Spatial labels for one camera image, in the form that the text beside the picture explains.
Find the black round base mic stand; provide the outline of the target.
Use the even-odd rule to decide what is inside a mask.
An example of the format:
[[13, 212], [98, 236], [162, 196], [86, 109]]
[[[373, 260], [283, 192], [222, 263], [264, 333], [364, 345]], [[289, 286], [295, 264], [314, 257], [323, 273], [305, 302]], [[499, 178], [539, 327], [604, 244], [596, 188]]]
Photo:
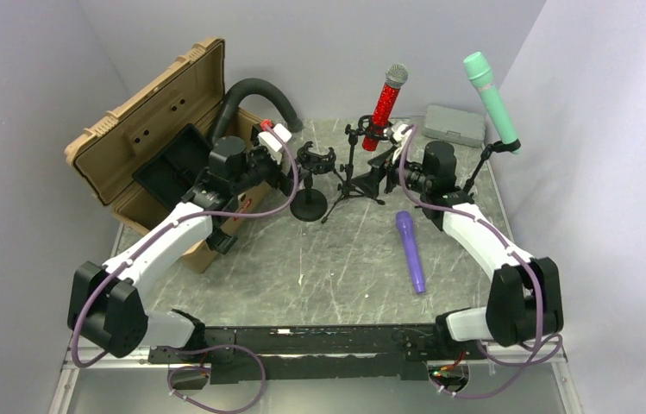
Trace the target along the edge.
[[336, 169], [334, 148], [328, 147], [326, 154], [318, 154], [311, 151], [312, 146], [313, 142], [307, 141], [298, 149], [296, 157], [302, 187], [290, 204], [290, 212], [302, 222], [320, 220], [328, 209], [326, 196], [313, 187], [313, 176], [332, 173]]

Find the black tripod stand shock mount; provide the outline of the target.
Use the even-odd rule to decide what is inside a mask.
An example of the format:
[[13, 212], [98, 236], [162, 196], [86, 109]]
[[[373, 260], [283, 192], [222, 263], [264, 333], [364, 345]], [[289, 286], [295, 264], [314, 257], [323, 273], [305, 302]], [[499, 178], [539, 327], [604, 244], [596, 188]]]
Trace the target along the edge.
[[329, 216], [335, 207], [344, 200], [352, 198], [370, 198], [378, 205], [386, 204], [384, 200], [378, 198], [378, 195], [374, 195], [372, 191], [365, 190], [360, 185], [354, 183], [354, 151], [360, 137], [372, 138], [375, 143], [389, 141], [388, 132], [390, 131], [391, 126], [392, 123], [389, 121], [386, 121], [383, 126], [375, 125], [373, 123], [372, 115], [361, 116], [356, 128], [354, 128], [350, 123], [346, 125], [344, 134], [348, 137], [348, 162], [341, 164], [339, 167], [340, 171], [345, 173], [345, 177], [341, 176], [338, 171], [335, 171], [336, 177], [341, 180], [341, 183], [337, 187], [340, 195], [320, 220], [321, 224], [325, 224], [328, 221]]

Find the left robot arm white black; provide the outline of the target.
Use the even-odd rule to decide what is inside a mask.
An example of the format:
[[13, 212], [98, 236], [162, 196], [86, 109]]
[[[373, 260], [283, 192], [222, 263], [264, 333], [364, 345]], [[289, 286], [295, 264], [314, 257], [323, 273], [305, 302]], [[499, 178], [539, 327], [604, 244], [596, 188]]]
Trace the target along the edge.
[[76, 367], [89, 367], [107, 354], [123, 358], [144, 342], [170, 347], [184, 362], [203, 354], [205, 339], [194, 331], [191, 317], [146, 312], [142, 297], [187, 250], [210, 239], [215, 216], [239, 213], [182, 202], [132, 247], [102, 266], [87, 262], [77, 270], [68, 319]]

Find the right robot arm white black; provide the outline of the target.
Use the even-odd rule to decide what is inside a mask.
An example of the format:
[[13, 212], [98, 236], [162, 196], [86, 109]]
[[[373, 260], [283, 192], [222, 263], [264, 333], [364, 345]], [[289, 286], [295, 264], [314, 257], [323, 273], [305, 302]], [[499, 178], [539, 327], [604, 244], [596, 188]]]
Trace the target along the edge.
[[400, 186], [414, 194], [424, 215], [455, 239], [485, 272], [490, 291], [485, 306], [453, 310], [436, 317], [432, 346], [452, 358], [466, 342], [494, 341], [508, 347], [561, 331], [564, 320], [557, 265], [536, 258], [490, 224], [471, 194], [456, 183], [453, 146], [433, 141], [421, 161], [408, 161], [391, 148], [368, 162], [353, 179], [367, 195]]

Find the purple microphone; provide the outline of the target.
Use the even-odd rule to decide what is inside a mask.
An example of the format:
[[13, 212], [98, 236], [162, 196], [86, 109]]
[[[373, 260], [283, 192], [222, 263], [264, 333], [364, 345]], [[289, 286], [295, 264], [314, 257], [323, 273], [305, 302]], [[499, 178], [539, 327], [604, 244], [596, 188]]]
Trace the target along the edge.
[[415, 223], [411, 214], [406, 210], [401, 210], [396, 213], [395, 223], [405, 252], [414, 292], [416, 294], [423, 294], [426, 292], [426, 284], [417, 245]]

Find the red glitter microphone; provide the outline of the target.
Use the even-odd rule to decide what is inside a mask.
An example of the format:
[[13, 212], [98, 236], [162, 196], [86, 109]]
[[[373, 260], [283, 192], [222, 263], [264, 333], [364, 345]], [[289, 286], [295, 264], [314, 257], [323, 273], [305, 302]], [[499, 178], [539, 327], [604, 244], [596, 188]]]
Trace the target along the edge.
[[408, 71], [405, 65], [394, 63], [387, 69], [385, 83], [379, 94], [379, 99], [373, 110], [371, 120], [361, 144], [364, 150], [369, 152], [374, 151], [378, 143], [383, 140], [383, 135], [398, 94], [407, 80]]

